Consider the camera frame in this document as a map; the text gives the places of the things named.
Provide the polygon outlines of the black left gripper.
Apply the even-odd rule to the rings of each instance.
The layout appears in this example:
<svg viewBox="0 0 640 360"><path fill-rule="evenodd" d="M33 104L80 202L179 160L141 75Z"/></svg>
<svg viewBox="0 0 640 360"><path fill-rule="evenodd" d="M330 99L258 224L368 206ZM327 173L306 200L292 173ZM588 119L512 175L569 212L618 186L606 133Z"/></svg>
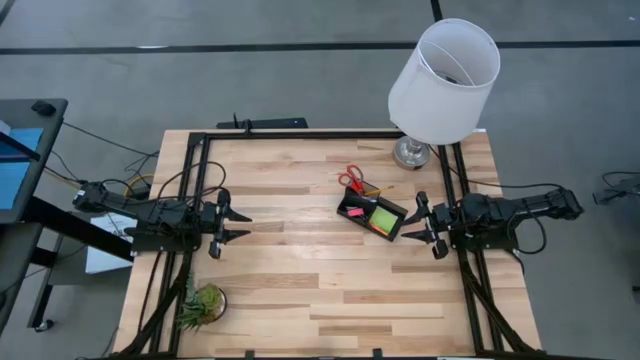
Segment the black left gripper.
<svg viewBox="0 0 640 360"><path fill-rule="evenodd" d="M209 246L208 253L214 259L221 255L221 245L237 238L248 235L250 230L226 230L224 231L224 219L228 217L234 222L251 222L252 219L241 215L230 207L231 195L226 189L220 189L215 203L206 202L202 210L202 220L205 223L204 233L212 234L214 240Z"/></svg>

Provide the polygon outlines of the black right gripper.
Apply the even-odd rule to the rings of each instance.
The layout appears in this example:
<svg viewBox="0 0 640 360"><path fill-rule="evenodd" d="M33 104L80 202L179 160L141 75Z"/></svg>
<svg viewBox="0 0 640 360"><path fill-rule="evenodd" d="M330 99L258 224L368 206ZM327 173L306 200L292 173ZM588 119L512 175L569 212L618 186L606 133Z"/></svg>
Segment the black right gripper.
<svg viewBox="0 0 640 360"><path fill-rule="evenodd" d="M440 237L440 233L448 230L450 223L450 210L444 203L437 204L430 208L429 200L424 191L418 193L418 208L416 212L405 218L404 226L418 223L425 219L426 230L406 232L402 234L404 238L418 240L424 243L432 243L432 253L436 260L445 258L449 248L447 243Z"/></svg>

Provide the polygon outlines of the multicolour sticky note pad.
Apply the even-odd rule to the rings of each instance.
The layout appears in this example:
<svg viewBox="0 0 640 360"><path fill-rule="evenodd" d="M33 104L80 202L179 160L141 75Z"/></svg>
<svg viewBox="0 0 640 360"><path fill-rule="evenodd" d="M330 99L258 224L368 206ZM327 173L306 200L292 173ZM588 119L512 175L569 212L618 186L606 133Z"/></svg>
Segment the multicolour sticky note pad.
<svg viewBox="0 0 640 360"><path fill-rule="evenodd" d="M369 218L369 225L384 236L389 235L398 221L398 216L378 206Z"/></svg>

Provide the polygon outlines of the red-handled scissors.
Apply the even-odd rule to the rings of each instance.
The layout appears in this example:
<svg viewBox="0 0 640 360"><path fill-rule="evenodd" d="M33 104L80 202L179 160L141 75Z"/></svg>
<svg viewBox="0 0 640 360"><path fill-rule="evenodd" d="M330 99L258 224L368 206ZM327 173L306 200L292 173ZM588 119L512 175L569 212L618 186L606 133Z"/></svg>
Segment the red-handled scissors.
<svg viewBox="0 0 640 360"><path fill-rule="evenodd" d="M338 182L358 194L364 193L363 173L357 165L347 165L346 170L339 174Z"/></svg>

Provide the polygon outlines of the black mesh desk organizer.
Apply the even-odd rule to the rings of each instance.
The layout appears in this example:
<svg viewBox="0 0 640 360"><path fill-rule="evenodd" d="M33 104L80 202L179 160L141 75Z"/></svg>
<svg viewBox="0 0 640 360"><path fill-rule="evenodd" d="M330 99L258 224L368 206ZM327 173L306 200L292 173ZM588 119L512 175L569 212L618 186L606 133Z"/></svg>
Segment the black mesh desk organizer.
<svg viewBox="0 0 640 360"><path fill-rule="evenodd" d="M368 223L370 216L373 211L378 207L384 207L390 212L394 213L398 216L398 221L394 226L392 232L384 236L383 234L375 231ZM365 211L365 215L363 217L350 217L347 215L348 208L362 208ZM407 216L408 211L401 206L387 200L383 197L365 197L361 196L358 193L354 192L351 188L346 187L344 191L344 196L337 207L337 214L346 218L347 220L353 222L354 224L366 229L369 232L389 241L393 242L395 237L398 235L400 228L403 225L403 221Z"/></svg>

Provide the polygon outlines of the grey office desk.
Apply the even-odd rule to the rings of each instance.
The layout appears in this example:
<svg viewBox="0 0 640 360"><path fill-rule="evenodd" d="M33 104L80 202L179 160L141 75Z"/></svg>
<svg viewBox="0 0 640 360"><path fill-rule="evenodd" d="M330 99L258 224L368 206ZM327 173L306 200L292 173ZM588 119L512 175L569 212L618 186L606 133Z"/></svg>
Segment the grey office desk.
<svg viewBox="0 0 640 360"><path fill-rule="evenodd" d="M65 99L44 99L56 107L51 117L31 109L37 99L0 100L0 120L11 128L42 128L36 150L25 148L30 161L14 205L0 210L0 335L10 318L20 287L31 264L48 269L59 260L54 251L38 246L47 228L123 260L131 261L131 244L34 195L46 162L62 127Z"/></svg>

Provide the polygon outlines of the potted succulent plant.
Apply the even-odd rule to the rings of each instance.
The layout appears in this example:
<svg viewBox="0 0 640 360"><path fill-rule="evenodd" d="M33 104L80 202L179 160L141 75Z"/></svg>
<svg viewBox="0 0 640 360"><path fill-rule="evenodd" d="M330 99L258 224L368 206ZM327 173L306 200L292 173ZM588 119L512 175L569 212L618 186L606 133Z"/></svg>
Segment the potted succulent plant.
<svg viewBox="0 0 640 360"><path fill-rule="evenodd" d="M186 295L175 323L180 330L198 332L202 326L217 321L225 313L227 297L217 285L207 283L197 288L194 275L189 274Z"/></svg>

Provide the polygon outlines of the black router box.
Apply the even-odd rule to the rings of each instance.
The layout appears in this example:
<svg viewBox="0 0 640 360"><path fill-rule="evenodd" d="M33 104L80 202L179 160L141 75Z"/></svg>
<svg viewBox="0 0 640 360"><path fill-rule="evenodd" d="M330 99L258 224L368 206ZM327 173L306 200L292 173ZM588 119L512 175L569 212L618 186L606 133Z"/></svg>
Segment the black router box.
<svg viewBox="0 0 640 360"><path fill-rule="evenodd" d="M239 120L233 115L233 120L219 122L217 129L307 129L308 123L303 117L294 118L274 118L274 119L244 119Z"/></svg>

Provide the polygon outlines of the white shade table lamp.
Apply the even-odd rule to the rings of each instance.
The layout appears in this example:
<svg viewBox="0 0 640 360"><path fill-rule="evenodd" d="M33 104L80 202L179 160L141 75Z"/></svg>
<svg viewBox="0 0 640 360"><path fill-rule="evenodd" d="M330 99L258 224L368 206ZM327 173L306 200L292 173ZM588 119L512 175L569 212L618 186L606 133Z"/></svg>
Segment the white shade table lamp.
<svg viewBox="0 0 640 360"><path fill-rule="evenodd" d="M500 70L499 49L481 27L447 18L426 29L388 95L390 120L404 133L394 146L396 164L416 170L431 145L469 136Z"/></svg>

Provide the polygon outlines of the white paper sheet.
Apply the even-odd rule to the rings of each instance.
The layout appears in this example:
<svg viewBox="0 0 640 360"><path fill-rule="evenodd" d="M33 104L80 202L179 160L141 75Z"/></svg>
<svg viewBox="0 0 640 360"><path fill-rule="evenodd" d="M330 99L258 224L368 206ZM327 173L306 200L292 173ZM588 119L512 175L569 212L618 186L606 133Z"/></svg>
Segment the white paper sheet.
<svg viewBox="0 0 640 360"><path fill-rule="evenodd" d="M137 225L137 221L132 218L115 213L106 213L105 215L99 217L93 217L91 219L91 224L107 232L110 232L113 235L119 236L120 238L131 243L133 241L133 237L127 235L124 230L126 228L135 228ZM132 261L123 260L96 248L89 247L87 249L87 258L85 264L86 274L93 275L111 270L131 267L132 265Z"/></svg>

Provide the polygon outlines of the blue panel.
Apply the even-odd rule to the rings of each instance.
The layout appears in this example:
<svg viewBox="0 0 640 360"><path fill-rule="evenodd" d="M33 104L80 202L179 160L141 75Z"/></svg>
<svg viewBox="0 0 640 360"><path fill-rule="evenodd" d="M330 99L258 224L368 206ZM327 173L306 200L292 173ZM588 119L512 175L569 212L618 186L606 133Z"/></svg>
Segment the blue panel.
<svg viewBox="0 0 640 360"><path fill-rule="evenodd" d="M29 149L36 150L42 133L42 128L22 128L12 129L9 136ZM9 210L13 207L28 168L27 162L0 162L0 210Z"/></svg>

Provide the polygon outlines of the black aluminium table frame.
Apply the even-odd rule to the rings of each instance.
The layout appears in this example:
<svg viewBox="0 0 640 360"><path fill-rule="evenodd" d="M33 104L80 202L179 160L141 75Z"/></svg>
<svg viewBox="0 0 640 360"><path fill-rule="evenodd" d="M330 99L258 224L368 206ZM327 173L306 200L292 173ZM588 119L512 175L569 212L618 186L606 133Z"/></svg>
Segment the black aluminium table frame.
<svg viewBox="0 0 640 360"><path fill-rule="evenodd" d="M455 255L442 260L403 229L382 239L337 213L338 175L354 164L384 196L414 211L415 196L446 198L442 170L431 160L399 168L393 141L336 129L286 131L275 139L234 139L216 131L208 149L190 146L189 132L169 130L153 188L167 194L198 182L223 183L245 216L244 236L219 259L198 250L197 284L227 295L224 315L196 332L174 328L167 315L160 351L180 357L465 356L492 348L485 313L469 322ZM479 339L473 332L480 333Z"/></svg>

